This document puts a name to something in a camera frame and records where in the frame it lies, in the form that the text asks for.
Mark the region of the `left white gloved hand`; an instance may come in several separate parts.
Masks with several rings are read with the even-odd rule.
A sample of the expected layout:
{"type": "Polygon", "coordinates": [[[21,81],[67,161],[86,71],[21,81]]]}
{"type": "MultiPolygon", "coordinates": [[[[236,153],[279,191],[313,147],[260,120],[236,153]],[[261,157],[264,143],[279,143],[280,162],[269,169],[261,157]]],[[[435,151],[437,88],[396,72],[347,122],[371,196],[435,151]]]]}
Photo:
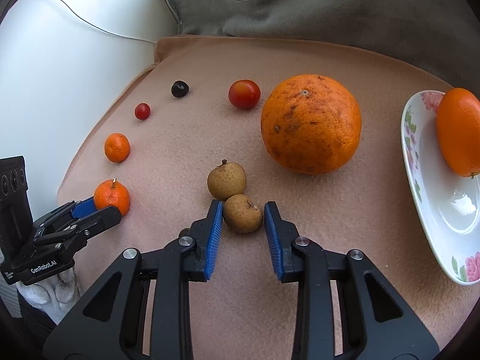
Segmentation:
{"type": "Polygon", "coordinates": [[[30,306],[47,314],[55,325],[80,299],[73,267],[31,285],[17,282],[16,288],[30,306]]]}

